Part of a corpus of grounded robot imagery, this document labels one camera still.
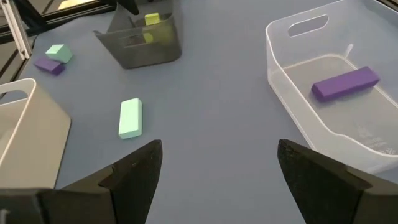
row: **purple block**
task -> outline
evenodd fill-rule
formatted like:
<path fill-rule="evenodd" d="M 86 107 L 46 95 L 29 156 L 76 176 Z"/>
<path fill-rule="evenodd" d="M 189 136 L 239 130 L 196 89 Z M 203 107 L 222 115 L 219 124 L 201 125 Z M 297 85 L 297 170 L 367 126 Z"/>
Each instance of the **purple block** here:
<path fill-rule="evenodd" d="M 40 58 L 34 63 L 37 68 L 43 70 L 45 72 L 49 72 L 53 75 L 59 75 L 62 71 L 64 71 L 65 66 L 48 58 Z"/>
<path fill-rule="evenodd" d="M 379 81 L 369 67 L 363 67 L 314 83 L 311 91 L 318 101 L 325 102 L 372 87 Z"/>

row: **white plastic bin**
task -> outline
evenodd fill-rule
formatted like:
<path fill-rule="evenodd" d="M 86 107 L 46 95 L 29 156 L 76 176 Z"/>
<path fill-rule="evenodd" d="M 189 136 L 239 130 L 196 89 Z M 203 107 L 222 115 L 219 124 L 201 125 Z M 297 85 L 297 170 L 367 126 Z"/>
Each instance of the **white plastic bin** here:
<path fill-rule="evenodd" d="M 305 27 L 325 17 L 324 26 Z M 268 82 L 313 150 L 370 173 L 398 165 L 395 26 L 360 0 L 342 0 L 274 21 L 266 34 Z M 312 84 L 363 66 L 380 76 L 378 85 L 329 103 L 314 99 Z"/>
<path fill-rule="evenodd" d="M 27 98 L 0 105 L 0 188 L 54 188 L 71 120 L 32 78 L 0 85 Z"/>

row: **light green foam block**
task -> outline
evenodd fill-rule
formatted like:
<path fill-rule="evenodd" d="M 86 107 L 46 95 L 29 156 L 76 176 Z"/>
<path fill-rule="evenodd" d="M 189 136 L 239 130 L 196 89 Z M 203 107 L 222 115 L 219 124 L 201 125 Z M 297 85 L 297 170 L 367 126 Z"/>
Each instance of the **light green foam block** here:
<path fill-rule="evenodd" d="M 73 54 L 65 44 L 54 44 L 45 53 L 49 59 L 62 63 L 68 63 Z"/>
<path fill-rule="evenodd" d="M 142 134 L 142 103 L 138 98 L 121 103 L 119 136 L 122 139 L 133 138 Z"/>

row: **blue table surface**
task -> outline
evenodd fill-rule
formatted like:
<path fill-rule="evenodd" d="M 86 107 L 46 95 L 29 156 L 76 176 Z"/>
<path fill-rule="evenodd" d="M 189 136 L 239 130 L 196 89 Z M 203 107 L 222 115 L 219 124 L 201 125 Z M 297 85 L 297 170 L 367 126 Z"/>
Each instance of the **blue table surface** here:
<path fill-rule="evenodd" d="M 276 152 L 282 138 L 307 144 L 267 82 L 265 28 L 332 1 L 182 0 L 182 57 L 133 70 L 92 33 L 105 32 L 113 12 L 39 35 L 21 78 L 35 78 L 72 117 L 57 188 L 161 139 L 147 223 L 304 223 Z M 33 66 L 52 44 L 75 54 L 59 77 Z M 120 102 L 135 97 L 143 135 L 122 140 Z"/>

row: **gray mesh basket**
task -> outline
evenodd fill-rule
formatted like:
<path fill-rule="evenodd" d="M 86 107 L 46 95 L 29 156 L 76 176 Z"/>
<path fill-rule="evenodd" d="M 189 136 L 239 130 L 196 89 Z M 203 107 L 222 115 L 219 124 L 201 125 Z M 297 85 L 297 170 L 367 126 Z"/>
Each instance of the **gray mesh basket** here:
<path fill-rule="evenodd" d="M 180 19 L 179 5 L 174 0 L 152 2 L 136 0 L 138 15 L 117 6 L 107 32 L 94 31 L 122 68 L 171 62 L 181 56 L 177 22 Z M 160 23 L 146 26 L 145 15 L 159 13 Z"/>

